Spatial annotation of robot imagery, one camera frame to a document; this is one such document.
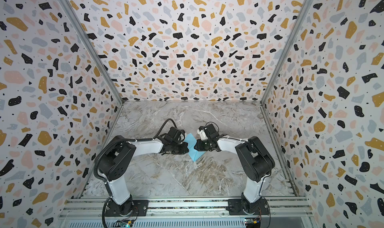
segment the blue paper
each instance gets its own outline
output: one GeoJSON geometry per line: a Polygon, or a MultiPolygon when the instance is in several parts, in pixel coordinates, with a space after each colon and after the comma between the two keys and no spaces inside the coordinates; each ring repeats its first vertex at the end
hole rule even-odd
{"type": "Polygon", "coordinates": [[[188,149],[189,149],[188,154],[194,162],[205,153],[205,151],[195,150],[194,147],[195,147],[195,144],[197,143],[197,140],[193,137],[191,133],[187,134],[187,137],[185,137],[184,142],[188,143],[188,149]]]}

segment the wall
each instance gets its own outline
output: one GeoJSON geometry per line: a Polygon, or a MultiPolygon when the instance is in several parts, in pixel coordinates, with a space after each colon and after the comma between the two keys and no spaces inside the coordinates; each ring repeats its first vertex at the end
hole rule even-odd
{"type": "Polygon", "coordinates": [[[384,227],[384,0],[314,0],[266,108],[319,227],[384,227]]]}
{"type": "Polygon", "coordinates": [[[259,100],[304,0],[69,0],[125,100],[259,100]]]}
{"type": "Polygon", "coordinates": [[[53,227],[116,118],[57,0],[0,0],[0,226],[53,227]]]}

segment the marble floor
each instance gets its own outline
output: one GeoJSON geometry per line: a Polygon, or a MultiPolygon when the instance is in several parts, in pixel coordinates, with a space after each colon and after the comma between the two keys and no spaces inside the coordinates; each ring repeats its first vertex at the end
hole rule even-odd
{"type": "MultiPolygon", "coordinates": [[[[151,138],[164,120],[172,118],[185,133],[196,133],[208,121],[236,138],[257,136],[276,166],[263,185],[263,196],[293,196],[284,177],[258,103],[244,102],[126,102],[112,136],[151,138]]],[[[172,123],[164,127],[167,132],[172,123]]],[[[132,196],[240,196],[247,176],[237,155],[227,151],[205,152],[196,162],[188,154],[144,154],[132,158],[125,180],[132,196]]],[[[108,196],[104,184],[92,176],[83,197],[108,196]]]]}

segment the white vented panel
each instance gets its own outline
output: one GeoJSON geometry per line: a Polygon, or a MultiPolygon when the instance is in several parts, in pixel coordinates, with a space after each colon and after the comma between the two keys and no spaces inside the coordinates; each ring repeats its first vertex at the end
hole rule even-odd
{"type": "MultiPolygon", "coordinates": [[[[115,222],[106,222],[109,228],[118,227],[115,222]]],[[[102,228],[100,220],[72,220],[68,228],[102,228]]],[[[244,228],[244,218],[188,218],[188,219],[138,219],[133,227],[169,227],[169,228],[244,228]]]]}

